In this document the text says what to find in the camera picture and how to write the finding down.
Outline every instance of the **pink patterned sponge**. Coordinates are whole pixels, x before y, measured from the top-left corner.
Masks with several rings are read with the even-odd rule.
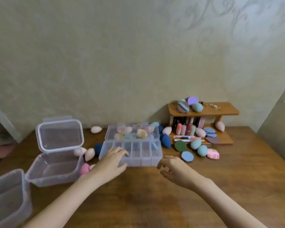
[[[208,149],[207,157],[217,160],[219,159],[219,153],[216,149]]]

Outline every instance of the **patterned wallpaper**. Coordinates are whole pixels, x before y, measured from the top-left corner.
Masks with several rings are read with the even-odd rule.
[[[0,0],[0,108],[28,134],[167,121],[188,96],[257,131],[285,89],[285,0]]]

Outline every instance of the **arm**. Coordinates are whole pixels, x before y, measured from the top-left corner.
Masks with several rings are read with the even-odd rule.
[[[180,158],[164,156],[157,165],[158,169],[161,167],[169,168],[168,172],[160,171],[166,179],[197,193],[211,206],[228,228],[266,228],[259,220],[228,197],[213,181],[201,176]]]
[[[127,164],[118,167],[122,156],[129,153],[118,147],[108,153],[86,175],[83,175],[54,202],[28,222],[24,228],[62,228],[76,209],[98,187],[125,171]]]

